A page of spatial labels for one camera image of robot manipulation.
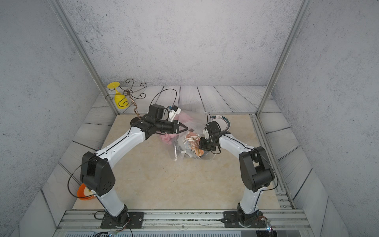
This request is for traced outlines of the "clear plastic vacuum bag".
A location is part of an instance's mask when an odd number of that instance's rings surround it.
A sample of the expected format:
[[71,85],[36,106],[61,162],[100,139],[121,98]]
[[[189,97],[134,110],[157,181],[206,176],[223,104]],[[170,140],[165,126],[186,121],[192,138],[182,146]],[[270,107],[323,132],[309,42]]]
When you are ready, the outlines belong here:
[[188,127],[188,130],[180,134],[160,136],[169,152],[169,157],[175,162],[181,162],[185,158],[202,161],[213,160],[216,153],[202,150],[199,146],[200,139],[205,137],[203,133],[206,125],[205,114],[181,111],[175,119]]

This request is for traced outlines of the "red patterned cloth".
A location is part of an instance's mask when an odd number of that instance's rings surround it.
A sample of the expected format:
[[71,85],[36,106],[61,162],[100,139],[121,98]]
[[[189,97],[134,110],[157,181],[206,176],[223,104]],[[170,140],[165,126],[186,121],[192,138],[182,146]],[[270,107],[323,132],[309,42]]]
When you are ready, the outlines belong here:
[[188,132],[185,136],[184,145],[190,157],[201,158],[204,155],[204,151],[199,147],[200,139],[201,136],[192,131]]

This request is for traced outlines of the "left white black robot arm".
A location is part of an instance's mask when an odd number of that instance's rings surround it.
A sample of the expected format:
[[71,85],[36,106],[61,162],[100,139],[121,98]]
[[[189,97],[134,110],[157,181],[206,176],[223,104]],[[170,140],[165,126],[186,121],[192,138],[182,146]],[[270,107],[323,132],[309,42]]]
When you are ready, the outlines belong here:
[[134,147],[154,134],[180,134],[188,127],[176,120],[181,109],[177,106],[166,108],[153,104],[146,115],[135,117],[130,129],[105,148],[83,155],[80,179],[98,198],[111,217],[119,218],[127,214],[126,205],[119,199],[115,185],[113,168]]

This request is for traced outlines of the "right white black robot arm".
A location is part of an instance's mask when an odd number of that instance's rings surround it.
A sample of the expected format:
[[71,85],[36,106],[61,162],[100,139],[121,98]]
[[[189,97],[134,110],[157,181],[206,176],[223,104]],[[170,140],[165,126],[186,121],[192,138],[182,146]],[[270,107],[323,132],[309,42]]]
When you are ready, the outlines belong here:
[[239,222],[247,225],[248,221],[258,219],[261,216],[257,208],[261,193],[275,179],[265,149],[244,144],[229,131],[221,130],[215,121],[207,123],[203,133],[205,136],[199,141],[201,150],[214,153],[224,149],[239,160],[241,179],[245,185],[243,198],[237,206]]

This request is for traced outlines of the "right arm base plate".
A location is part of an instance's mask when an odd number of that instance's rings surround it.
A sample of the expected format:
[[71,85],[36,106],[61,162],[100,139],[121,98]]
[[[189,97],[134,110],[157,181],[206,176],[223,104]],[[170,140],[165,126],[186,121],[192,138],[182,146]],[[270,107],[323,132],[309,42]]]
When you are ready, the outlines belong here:
[[226,228],[265,228],[267,226],[263,213],[258,211],[245,214],[241,210],[225,211],[221,222]]

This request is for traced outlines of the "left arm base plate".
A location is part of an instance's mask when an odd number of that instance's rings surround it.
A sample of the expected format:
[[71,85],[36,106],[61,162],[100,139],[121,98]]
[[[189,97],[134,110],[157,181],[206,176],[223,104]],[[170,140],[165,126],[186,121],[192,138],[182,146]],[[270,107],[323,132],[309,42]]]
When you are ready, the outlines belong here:
[[122,229],[124,227],[130,229],[141,229],[144,212],[123,212],[117,217],[113,217],[105,212],[100,225],[101,229]]

